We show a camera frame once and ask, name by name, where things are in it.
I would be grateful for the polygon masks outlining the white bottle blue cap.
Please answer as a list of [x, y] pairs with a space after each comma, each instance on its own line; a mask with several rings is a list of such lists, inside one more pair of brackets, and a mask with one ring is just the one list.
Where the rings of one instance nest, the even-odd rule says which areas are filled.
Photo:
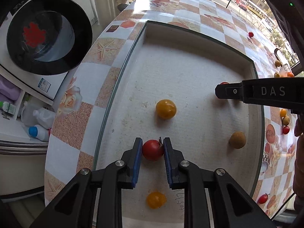
[[34, 137], [42, 142], [49, 141], [49, 130], [41, 125], [35, 125], [28, 128], [28, 133], [31, 137]]

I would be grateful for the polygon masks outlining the patterned vinyl tablecloth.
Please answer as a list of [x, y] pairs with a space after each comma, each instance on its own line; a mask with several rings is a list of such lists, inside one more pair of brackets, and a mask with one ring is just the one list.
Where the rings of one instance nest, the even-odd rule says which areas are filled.
[[274, 45], [230, 9], [211, 0], [135, 0], [106, 27], [83, 62], [67, 76], [70, 82], [47, 149], [45, 202], [50, 202], [80, 169], [93, 166], [111, 92], [128, 51], [148, 20], [184, 27], [232, 46], [253, 59], [260, 78], [278, 72]]

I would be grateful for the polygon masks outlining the yellow tomato with calyx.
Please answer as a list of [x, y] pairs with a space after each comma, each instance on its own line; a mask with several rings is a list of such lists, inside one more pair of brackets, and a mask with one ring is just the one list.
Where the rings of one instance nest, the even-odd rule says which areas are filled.
[[176, 115], [177, 108], [173, 101], [162, 99], [156, 104], [156, 114], [163, 120], [170, 120]]

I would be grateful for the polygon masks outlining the white plastic jug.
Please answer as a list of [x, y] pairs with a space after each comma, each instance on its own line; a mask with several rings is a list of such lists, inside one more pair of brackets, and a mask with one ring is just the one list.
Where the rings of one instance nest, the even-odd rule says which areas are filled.
[[21, 111], [21, 122], [28, 127], [41, 125], [45, 129], [50, 129], [55, 116], [55, 112], [25, 101]]

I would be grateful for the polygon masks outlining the brown longan centre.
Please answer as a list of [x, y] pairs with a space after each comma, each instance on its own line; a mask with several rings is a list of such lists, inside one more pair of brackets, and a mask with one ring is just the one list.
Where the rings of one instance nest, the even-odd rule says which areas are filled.
[[290, 117], [288, 115], [284, 116], [282, 119], [282, 123], [284, 126], [288, 126], [290, 123]]

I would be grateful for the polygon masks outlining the yellow tomato beside bowl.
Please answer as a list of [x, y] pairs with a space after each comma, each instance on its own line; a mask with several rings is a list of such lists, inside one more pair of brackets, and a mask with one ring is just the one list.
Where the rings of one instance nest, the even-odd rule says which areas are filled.
[[280, 74], [279, 74], [278, 72], [275, 72], [275, 73], [274, 73], [274, 77], [275, 77], [275, 78], [280, 78]]

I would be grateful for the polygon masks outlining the brown longan in tray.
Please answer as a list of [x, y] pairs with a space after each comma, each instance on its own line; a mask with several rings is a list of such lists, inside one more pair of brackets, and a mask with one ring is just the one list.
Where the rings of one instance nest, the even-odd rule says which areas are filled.
[[234, 132], [230, 139], [229, 139], [229, 144], [234, 148], [234, 149], [241, 149], [245, 146], [246, 144], [246, 136], [243, 132], [241, 131], [236, 131]]

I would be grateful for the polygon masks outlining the orange-yellow tomato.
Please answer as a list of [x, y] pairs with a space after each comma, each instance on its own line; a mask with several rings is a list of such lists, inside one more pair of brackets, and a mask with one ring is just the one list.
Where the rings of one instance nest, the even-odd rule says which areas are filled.
[[167, 198], [161, 192], [151, 192], [146, 198], [146, 204], [151, 209], [158, 209], [166, 204]]

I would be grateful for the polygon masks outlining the white shallow tray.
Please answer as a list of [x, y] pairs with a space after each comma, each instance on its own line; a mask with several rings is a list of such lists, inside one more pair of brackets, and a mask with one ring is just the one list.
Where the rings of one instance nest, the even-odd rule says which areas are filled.
[[[186, 160], [207, 170], [222, 168], [253, 194], [264, 142], [262, 107], [218, 99], [215, 87], [255, 79], [252, 60], [226, 44], [166, 23], [144, 24], [125, 57], [110, 95], [97, 141], [95, 165], [106, 167], [143, 141], [169, 137]], [[163, 120], [156, 104], [169, 99], [176, 115]], [[231, 135], [246, 144], [234, 149]]]

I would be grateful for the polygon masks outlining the brown longan behind bowl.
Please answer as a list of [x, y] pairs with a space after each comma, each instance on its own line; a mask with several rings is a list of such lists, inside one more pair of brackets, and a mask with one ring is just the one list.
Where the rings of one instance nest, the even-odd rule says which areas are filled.
[[275, 61], [275, 65], [276, 65], [276, 67], [280, 67], [281, 66], [281, 62], [279, 60], [276, 60]]

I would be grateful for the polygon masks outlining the long wooden shoehorn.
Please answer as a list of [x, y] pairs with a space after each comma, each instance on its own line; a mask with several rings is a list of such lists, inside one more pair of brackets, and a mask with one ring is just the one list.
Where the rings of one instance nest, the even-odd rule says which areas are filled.
[[274, 50], [274, 55], [276, 56], [277, 60], [279, 60], [281, 62], [281, 64], [287, 64], [288, 61], [285, 58], [284, 54], [282, 53], [282, 51], [278, 48], [275, 48]]

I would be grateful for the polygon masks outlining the glass fruit bowl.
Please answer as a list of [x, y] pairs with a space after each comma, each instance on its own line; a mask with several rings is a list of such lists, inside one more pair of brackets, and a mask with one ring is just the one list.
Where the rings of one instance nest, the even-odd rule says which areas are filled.
[[279, 71], [280, 77], [288, 77], [288, 73], [291, 72], [290, 66], [288, 64], [284, 64]]

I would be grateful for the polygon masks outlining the white washing machine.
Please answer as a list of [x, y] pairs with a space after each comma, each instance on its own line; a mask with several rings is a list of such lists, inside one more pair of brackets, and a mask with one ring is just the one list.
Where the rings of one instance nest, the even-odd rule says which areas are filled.
[[93, 41], [90, 0], [1, 0], [1, 74], [56, 98]]

